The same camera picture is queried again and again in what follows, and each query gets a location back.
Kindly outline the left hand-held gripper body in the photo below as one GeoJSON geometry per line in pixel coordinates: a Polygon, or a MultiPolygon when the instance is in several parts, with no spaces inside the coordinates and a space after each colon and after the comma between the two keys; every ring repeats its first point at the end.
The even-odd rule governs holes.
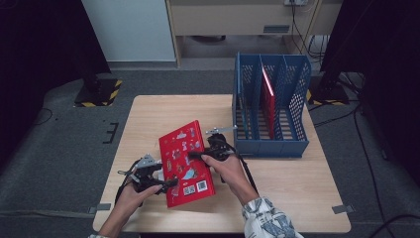
{"type": "Polygon", "coordinates": [[[121,193],[123,188],[132,183],[136,192],[141,192],[154,185],[154,172],[156,161],[150,155],[146,154],[140,159],[133,162],[127,171],[118,171],[119,175],[124,175],[125,178],[120,185],[118,192],[121,193]]]}

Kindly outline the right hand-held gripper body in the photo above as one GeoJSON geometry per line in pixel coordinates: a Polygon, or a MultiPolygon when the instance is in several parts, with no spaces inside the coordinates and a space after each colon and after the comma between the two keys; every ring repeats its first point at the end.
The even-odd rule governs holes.
{"type": "Polygon", "coordinates": [[[217,161],[226,161],[230,155],[235,154],[236,149],[227,142],[223,133],[235,131],[237,129],[238,127],[234,125],[225,128],[215,127],[212,130],[207,131],[206,134],[208,135],[207,142],[209,148],[205,150],[206,154],[217,161]]]}

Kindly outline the red illustrated book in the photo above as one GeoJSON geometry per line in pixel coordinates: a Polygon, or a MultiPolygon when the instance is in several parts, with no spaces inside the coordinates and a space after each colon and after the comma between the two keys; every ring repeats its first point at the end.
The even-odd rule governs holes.
{"type": "Polygon", "coordinates": [[[275,96],[267,71],[262,67],[262,111],[265,117],[269,137],[273,138],[275,96]]]}
{"type": "Polygon", "coordinates": [[[158,139],[165,180],[177,180],[166,192],[167,207],[175,207],[215,194],[212,173],[200,159],[190,159],[189,152],[205,149],[198,120],[158,139]]]}

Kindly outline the blue picture book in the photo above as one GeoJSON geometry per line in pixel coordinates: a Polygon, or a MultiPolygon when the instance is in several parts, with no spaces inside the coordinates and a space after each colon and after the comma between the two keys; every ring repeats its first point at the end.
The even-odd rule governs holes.
{"type": "Polygon", "coordinates": [[[239,96],[239,105],[240,105],[241,117],[243,121],[244,134],[245,134],[245,137],[248,139],[249,132],[248,132],[247,112],[246,112],[246,106],[244,104],[244,100],[242,96],[239,96]]]}

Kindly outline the blue plastic file rack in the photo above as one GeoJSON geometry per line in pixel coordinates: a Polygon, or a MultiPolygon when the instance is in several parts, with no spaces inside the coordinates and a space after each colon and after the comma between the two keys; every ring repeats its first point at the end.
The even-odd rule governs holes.
{"type": "Polygon", "coordinates": [[[303,55],[238,53],[232,101],[234,144],[240,154],[255,158],[300,158],[309,144],[302,121],[311,80],[311,64],[303,55]],[[262,67],[268,73],[275,96],[273,138],[268,134],[262,108],[262,67]],[[248,120],[245,137],[239,96],[248,120]]]}

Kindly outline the person's right hand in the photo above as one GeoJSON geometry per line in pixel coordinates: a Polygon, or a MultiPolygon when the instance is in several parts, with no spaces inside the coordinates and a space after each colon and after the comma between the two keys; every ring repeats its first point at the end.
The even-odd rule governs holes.
{"type": "Polygon", "coordinates": [[[242,205],[259,197],[246,178],[240,160],[235,155],[230,155],[223,162],[208,155],[202,155],[201,159],[222,177],[242,205]]]}

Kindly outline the person's left hand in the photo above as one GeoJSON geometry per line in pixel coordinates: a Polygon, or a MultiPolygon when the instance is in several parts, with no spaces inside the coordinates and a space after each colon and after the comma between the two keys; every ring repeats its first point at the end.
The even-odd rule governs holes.
{"type": "Polygon", "coordinates": [[[119,214],[130,216],[150,196],[160,191],[161,185],[153,185],[146,190],[136,192],[130,183],[123,188],[115,209],[119,214]]]}

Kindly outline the black tape floor mark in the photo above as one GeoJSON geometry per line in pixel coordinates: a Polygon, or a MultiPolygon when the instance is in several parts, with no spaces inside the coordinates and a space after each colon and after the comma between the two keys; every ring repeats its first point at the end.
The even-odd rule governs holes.
{"type": "Polygon", "coordinates": [[[109,138],[103,142],[103,144],[112,144],[115,138],[115,135],[118,131],[119,123],[118,122],[112,122],[110,123],[110,126],[113,128],[111,130],[106,131],[106,134],[109,136],[109,138]]]}

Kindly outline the grey tape piece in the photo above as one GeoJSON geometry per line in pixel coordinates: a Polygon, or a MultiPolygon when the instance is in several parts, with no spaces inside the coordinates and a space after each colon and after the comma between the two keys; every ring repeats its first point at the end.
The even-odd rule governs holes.
{"type": "Polygon", "coordinates": [[[87,212],[89,214],[95,214],[97,211],[110,210],[110,208],[111,208],[111,203],[99,203],[96,206],[89,207],[87,212]]]}
{"type": "Polygon", "coordinates": [[[352,213],[355,211],[355,209],[351,205],[345,205],[345,204],[333,206],[332,210],[335,214],[352,213]]]}

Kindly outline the black stand with striped base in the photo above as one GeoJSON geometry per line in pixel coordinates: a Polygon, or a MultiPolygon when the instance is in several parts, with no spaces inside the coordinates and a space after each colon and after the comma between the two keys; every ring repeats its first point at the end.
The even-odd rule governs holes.
{"type": "Polygon", "coordinates": [[[307,92],[307,101],[311,105],[345,105],[349,97],[339,84],[339,74],[324,72],[312,75],[307,92]]]}
{"type": "Polygon", "coordinates": [[[122,80],[112,73],[98,73],[83,79],[83,85],[74,100],[75,107],[110,106],[113,104],[122,80]]]}

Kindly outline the light wooden desk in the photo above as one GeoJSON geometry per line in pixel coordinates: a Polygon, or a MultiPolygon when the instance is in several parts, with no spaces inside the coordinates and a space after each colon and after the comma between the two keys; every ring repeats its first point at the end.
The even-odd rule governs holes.
{"type": "Polygon", "coordinates": [[[282,36],[290,54],[307,54],[313,36],[332,33],[344,0],[165,0],[175,61],[190,36],[282,36]]]}

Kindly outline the black curtain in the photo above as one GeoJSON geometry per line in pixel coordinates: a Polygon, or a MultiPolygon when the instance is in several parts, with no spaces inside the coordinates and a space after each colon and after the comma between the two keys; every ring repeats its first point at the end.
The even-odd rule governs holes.
{"type": "Polygon", "coordinates": [[[82,0],[0,0],[0,168],[49,90],[82,78],[97,92],[108,70],[82,0]]]}
{"type": "Polygon", "coordinates": [[[420,185],[420,0],[343,0],[320,89],[341,72],[366,81],[361,98],[387,155],[420,185]]]}

